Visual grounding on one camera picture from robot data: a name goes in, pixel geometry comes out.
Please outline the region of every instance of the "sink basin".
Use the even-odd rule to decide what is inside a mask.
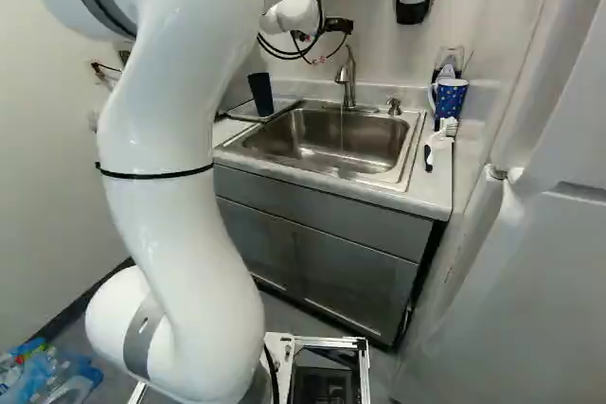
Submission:
[[[303,101],[222,148],[347,180],[407,184],[413,161],[407,158],[414,158],[423,116],[417,111],[398,116],[342,111],[333,103]]]

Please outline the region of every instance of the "tiled floor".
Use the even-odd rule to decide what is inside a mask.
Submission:
[[[267,294],[262,294],[265,305],[266,329],[268,331],[287,332],[306,336],[344,336],[348,333],[331,325],[318,321],[309,314],[300,311]],[[94,357],[90,344],[84,334],[84,320],[80,319],[69,327],[55,344],[64,349]],[[371,348],[370,352],[370,395],[372,404],[388,404],[388,386],[391,374],[396,367],[394,353],[387,354]],[[105,379],[86,404],[126,404],[135,381],[116,369],[112,364],[95,358]],[[151,392],[147,395],[146,404],[172,404],[171,399]]]

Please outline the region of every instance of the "refrigerator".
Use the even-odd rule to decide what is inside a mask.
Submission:
[[[394,399],[606,402],[605,88],[606,0],[550,0],[438,251]]]

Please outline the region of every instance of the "blue mug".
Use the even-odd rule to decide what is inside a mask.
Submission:
[[[469,86],[466,80],[453,78],[438,79],[429,86],[429,101],[436,113],[437,124],[440,118],[454,117],[458,120]]]

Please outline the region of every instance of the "gray cabinet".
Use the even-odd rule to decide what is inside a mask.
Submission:
[[[293,283],[294,249],[284,223],[243,205],[217,199],[225,226],[248,271],[278,290]]]
[[[392,343],[417,266],[305,227],[295,239],[306,302]]]
[[[419,263],[434,223],[376,205],[225,166],[217,195],[360,245]]]
[[[257,280],[383,343],[394,341],[414,263],[236,202],[218,203]]]

